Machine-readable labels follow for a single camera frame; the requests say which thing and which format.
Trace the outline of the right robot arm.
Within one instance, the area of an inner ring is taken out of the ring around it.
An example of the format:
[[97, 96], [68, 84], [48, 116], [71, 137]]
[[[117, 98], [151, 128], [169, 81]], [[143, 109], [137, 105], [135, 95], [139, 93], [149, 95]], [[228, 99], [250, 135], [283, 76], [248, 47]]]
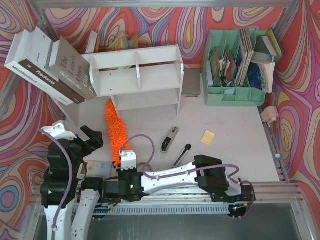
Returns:
[[209, 194], [212, 202], [253, 203], [256, 193], [252, 183], [234, 178], [239, 170], [236, 165], [206, 155], [196, 155], [193, 162], [162, 171], [119, 169], [115, 180], [105, 180], [102, 197], [138, 202], [162, 190], [197, 187]]

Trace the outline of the orange microfiber duster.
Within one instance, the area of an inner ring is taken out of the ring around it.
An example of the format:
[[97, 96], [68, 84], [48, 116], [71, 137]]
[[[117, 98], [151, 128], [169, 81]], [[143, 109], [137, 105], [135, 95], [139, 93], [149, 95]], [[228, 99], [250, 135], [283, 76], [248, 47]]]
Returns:
[[120, 152], [128, 140], [124, 121], [118, 116], [111, 99], [105, 105], [105, 123], [111, 146], [112, 163], [114, 168], [121, 164]]

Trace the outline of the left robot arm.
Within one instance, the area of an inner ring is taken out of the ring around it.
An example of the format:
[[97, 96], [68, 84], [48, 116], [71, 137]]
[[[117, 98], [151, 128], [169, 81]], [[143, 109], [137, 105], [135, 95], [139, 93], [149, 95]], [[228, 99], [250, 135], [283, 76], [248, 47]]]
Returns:
[[49, 240], [87, 239], [94, 209], [103, 195], [103, 178], [78, 178], [84, 157], [103, 147], [102, 133], [86, 125], [80, 129], [88, 140], [65, 130], [61, 123], [40, 130], [52, 140], [40, 186]]

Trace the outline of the black silver pen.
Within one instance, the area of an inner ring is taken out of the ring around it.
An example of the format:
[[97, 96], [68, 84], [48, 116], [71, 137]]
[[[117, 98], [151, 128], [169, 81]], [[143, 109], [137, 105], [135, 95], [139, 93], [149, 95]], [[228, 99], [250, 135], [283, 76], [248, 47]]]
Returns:
[[182, 160], [186, 157], [189, 153], [190, 149], [192, 148], [191, 144], [186, 144], [180, 155], [178, 156], [177, 160], [173, 163], [172, 168], [177, 168], [178, 165], [182, 162]]

